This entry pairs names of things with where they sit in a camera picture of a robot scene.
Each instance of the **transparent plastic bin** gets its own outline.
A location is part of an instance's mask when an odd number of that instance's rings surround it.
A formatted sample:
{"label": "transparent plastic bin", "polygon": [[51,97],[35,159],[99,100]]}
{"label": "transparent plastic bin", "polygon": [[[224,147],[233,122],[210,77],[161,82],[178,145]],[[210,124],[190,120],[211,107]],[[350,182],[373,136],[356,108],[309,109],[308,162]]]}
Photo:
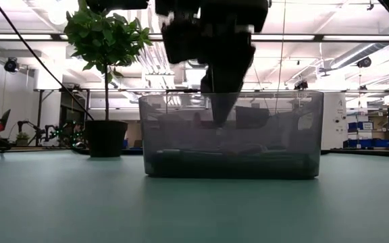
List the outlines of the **transparent plastic bin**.
{"label": "transparent plastic bin", "polygon": [[321,92],[149,95],[139,107],[150,176],[309,179],[319,173]]}

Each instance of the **tabletop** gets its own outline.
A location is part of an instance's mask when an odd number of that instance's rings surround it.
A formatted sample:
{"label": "tabletop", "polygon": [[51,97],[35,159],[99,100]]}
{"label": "tabletop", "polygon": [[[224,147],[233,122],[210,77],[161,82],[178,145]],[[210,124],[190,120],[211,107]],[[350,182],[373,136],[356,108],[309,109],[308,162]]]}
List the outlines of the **tabletop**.
{"label": "tabletop", "polygon": [[389,242],[389,158],[315,180],[148,178],[141,156],[0,155],[0,242]]}

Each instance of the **plant stem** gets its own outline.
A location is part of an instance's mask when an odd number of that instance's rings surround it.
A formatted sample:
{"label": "plant stem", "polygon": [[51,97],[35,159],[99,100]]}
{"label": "plant stem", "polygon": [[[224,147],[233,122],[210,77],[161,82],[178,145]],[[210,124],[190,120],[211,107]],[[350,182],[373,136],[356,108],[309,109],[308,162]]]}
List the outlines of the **plant stem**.
{"label": "plant stem", "polygon": [[105,120],[109,121],[109,86],[108,86],[108,80],[107,80],[107,65],[105,65],[106,72],[105,72]]}

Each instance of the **black plant pot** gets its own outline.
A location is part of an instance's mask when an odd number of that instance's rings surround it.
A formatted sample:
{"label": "black plant pot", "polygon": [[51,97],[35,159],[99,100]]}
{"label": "black plant pot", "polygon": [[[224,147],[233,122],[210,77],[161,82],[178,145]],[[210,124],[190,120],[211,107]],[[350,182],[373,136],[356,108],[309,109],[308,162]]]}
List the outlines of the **black plant pot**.
{"label": "black plant pot", "polygon": [[86,121],[85,136],[91,157],[119,157],[127,131],[122,121]]}

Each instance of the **potted plant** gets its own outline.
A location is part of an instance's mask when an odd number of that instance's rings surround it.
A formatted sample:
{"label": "potted plant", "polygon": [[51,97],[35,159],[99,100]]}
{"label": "potted plant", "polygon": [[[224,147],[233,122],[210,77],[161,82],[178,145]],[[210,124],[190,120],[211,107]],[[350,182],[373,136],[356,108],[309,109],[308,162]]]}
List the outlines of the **potted plant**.
{"label": "potted plant", "polygon": [[16,136],[16,146],[28,146],[30,136],[25,132],[19,132]]}
{"label": "potted plant", "polygon": [[87,121],[85,136],[92,157],[118,157],[121,155],[127,124],[109,120],[109,87],[112,72],[117,66],[130,66],[145,45],[149,29],[142,29],[139,20],[128,22],[118,14],[109,16],[105,9],[95,13],[78,0],[79,10],[67,12],[67,26],[64,33],[68,42],[76,48],[72,56],[81,56],[87,62],[84,70],[95,67],[105,77],[105,120]]}

